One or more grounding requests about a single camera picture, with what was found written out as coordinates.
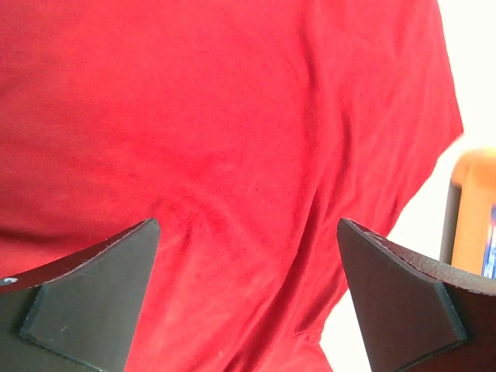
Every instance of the black triangular tab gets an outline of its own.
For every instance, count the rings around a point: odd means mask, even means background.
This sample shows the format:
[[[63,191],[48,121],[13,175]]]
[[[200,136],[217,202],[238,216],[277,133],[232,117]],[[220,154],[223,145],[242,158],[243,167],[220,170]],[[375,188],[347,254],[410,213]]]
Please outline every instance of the black triangular tab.
[[[354,222],[341,220],[338,240],[372,371],[407,370],[467,340],[443,282]]]
[[[123,372],[159,235],[149,219],[0,280],[0,371]]]

